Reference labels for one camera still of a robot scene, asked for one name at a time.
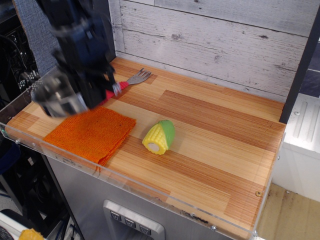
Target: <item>whitewashed wood panel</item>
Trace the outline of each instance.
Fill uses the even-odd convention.
[[[125,53],[286,97],[306,37],[120,1]]]
[[[308,37],[320,0],[155,0],[155,5]]]
[[[155,0],[128,0],[131,2],[135,2],[135,3],[140,3],[140,4],[148,4],[148,5],[155,5]]]
[[[114,49],[116,51],[125,51],[124,34],[122,30],[122,18],[120,11],[120,2],[118,0],[109,1],[109,12],[112,24]]]

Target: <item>plastic corn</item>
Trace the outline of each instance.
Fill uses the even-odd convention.
[[[142,144],[152,153],[164,154],[175,138],[175,127],[172,121],[162,120],[155,124],[142,140]]]
[[[26,229],[21,232],[21,235],[19,237],[19,240],[44,240],[42,235],[32,229]]]

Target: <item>fork tines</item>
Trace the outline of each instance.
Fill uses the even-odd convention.
[[[136,75],[139,76],[140,78],[148,78],[151,74],[151,71],[144,70],[145,68],[142,68]]]

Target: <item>button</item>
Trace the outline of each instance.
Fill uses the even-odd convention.
[[[121,216],[118,214],[118,213],[115,213],[113,211],[110,211],[111,213],[111,217],[114,219],[114,220],[117,220],[119,222],[121,222]]]
[[[134,228],[134,229],[136,228],[136,223],[134,221],[132,221],[128,218],[125,218],[124,220],[125,220],[125,224],[127,224],[129,227]]]
[[[151,235],[151,230],[145,226],[140,225],[140,230],[142,233],[147,234],[147,235]]]

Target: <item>orange towel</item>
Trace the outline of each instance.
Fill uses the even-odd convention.
[[[68,117],[43,140],[104,166],[135,125],[135,119],[99,106]]]

